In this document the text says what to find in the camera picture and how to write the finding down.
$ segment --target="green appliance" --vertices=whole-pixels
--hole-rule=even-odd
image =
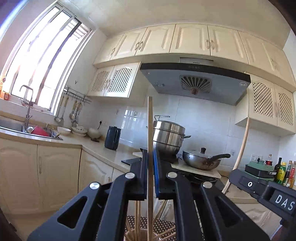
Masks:
[[[274,167],[265,165],[264,161],[250,161],[244,171],[249,175],[263,179],[265,181],[273,181],[276,175]]]

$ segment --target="wooden stick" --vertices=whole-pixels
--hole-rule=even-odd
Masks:
[[[167,239],[169,239],[169,238],[175,237],[175,235],[176,235],[176,232],[170,234],[169,236],[164,237],[164,238],[161,239],[160,241],[165,241],[165,240],[167,240]]]
[[[244,138],[242,139],[242,145],[241,145],[241,149],[239,151],[239,155],[237,157],[237,161],[234,164],[234,167],[232,170],[236,169],[242,159],[242,155],[244,154],[244,148],[246,146],[246,142],[247,142],[247,138],[248,138],[248,133],[249,133],[249,126],[250,126],[250,117],[248,117],[247,119],[247,125],[246,125],[246,130],[244,131]],[[229,180],[227,180],[227,183],[225,184],[225,187],[222,190],[222,193],[225,194],[227,193],[228,189],[230,188],[231,183],[229,182]]]
[[[125,236],[125,238],[126,238],[126,241],[132,241],[132,240],[130,239],[130,237],[129,237],[126,233],[124,233],[124,236]]]
[[[135,241],[138,241],[138,202],[135,202]]]
[[[137,241],[140,241],[140,229],[141,229],[141,201],[138,201],[138,236]]]
[[[153,102],[148,96],[148,180],[147,180],[147,240],[153,234]]]
[[[133,236],[133,233],[131,231],[131,227],[129,225],[129,222],[128,222],[128,218],[126,217],[126,227],[128,229],[128,233],[129,233],[129,237],[130,237],[130,240],[131,241],[134,241],[134,236]]]
[[[168,229],[168,230],[162,232],[161,234],[156,235],[153,239],[156,240],[156,239],[158,239],[159,237],[161,237],[161,236],[163,236],[163,235],[166,235],[166,234],[168,234],[169,232],[173,231],[175,228],[176,228],[176,226],[171,227],[170,229]]]
[[[155,221],[160,218],[163,210],[165,209],[165,206],[166,206],[167,202],[168,202],[168,200],[163,200],[162,204],[160,205],[160,207],[159,207],[159,209],[157,211],[157,214],[155,215],[155,217],[153,219],[153,223],[155,223]]]

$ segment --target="ceiling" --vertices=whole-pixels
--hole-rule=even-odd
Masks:
[[[283,48],[290,26],[268,0],[61,0],[107,36],[172,22],[232,27]]]

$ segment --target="lid knob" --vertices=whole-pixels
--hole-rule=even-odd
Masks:
[[[202,147],[201,150],[200,150],[200,153],[201,154],[204,154],[205,153],[205,150],[206,150],[206,148]]]

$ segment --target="wall socket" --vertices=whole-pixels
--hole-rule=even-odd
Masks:
[[[257,161],[258,158],[260,158],[260,160],[262,160],[263,156],[259,155],[259,154],[252,154],[250,161]]]

